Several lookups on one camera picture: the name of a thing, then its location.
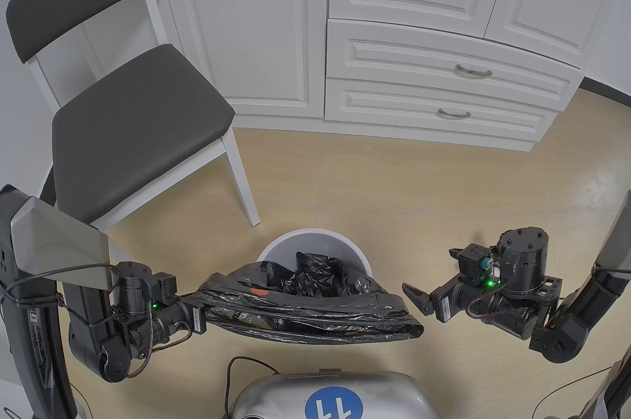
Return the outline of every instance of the white chair frame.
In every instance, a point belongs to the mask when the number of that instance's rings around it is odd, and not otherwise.
[[[145,2],[158,44],[168,44],[169,41],[167,40],[167,33],[164,29],[164,24],[162,23],[162,17],[158,11],[157,0],[145,0]],[[37,55],[29,59],[27,64],[35,77],[37,85],[39,85],[46,102],[49,104],[53,112],[57,112],[60,108],[59,100],[52,92],[51,85],[42,70],[42,65],[37,58]],[[149,184],[130,195],[107,214],[101,216],[96,221],[93,221],[91,223],[92,226],[95,226],[102,232],[108,230],[122,218],[128,216],[133,211],[149,202],[149,200],[152,200],[163,191],[166,191],[169,187],[173,186],[183,178],[223,154],[225,154],[228,159],[230,171],[232,172],[232,178],[237,186],[237,191],[239,193],[239,197],[241,198],[241,203],[243,204],[247,218],[252,226],[256,226],[261,222],[261,219],[259,218],[259,214],[256,210],[250,185],[247,181],[247,177],[245,176],[243,163],[241,162],[241,155],[239,155],[239,149],[237,147],[237,142],[235,141],[232,126],[228,128],[228,131],[226,131],[221,138],[218,138],[215,142],[204,147],[194,155],[186,158],[183,162],[179,163],[165,174],[162,174],[160,177],[154,179]]]

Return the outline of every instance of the black plastic bag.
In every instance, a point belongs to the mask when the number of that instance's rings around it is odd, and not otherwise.
[[[302,344],[407,340],[422,335],[403,299],[336,259],[296,253],[298,270],[261,261],[215,273],[189,298],[206,320],[240,335]]]

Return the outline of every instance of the gray upholstered seat cushion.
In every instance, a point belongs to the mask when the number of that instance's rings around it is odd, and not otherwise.
[[[125,63],[52,123],[59,210],[91,223],[221,137],[234,110],[172,45]]]

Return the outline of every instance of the floor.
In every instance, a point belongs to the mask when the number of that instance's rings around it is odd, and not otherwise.
[[[154,272],[176,274],[185,293],[213,272],[255,261],[285,232],[329,228],[354,241],[375,279],[401,294],[403,281],[432,290],[452,277],[457,266],[450,247],[491,245],[509,228],[542,226],[550,235],[548,274],[562,277],[568,292],[587,277],[631,188],[630,130],[631,108],[583,90],[531,153],[239,129],[259,226],[248,225],[219,159],[109,233]],[[67,363],[71,380],[101,419],[219,419],[225,369],[235,355],[262,359],[282,372],[396,370],[418,379],[446,419],[528,419],[545,394],[609,366],[630,341],[631,293],[607,313],[580,356],[564,365],[548,363],[527,342],[465,315],[441,324],[408,305],[425,326],[414,341],[303,347],[210,327],[206,336],[155,355],[143,375],[120,384],[103,383],[72,357]],[[266,374],[238,363],[233,396]],[[602,376],[556,393],[536,416],[578,414]]]

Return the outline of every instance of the blue circular logo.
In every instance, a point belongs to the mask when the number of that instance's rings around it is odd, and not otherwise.
[[[345,387],[318,389],[305,405],[307,419],[362,419],[362,415],[362,400]]]

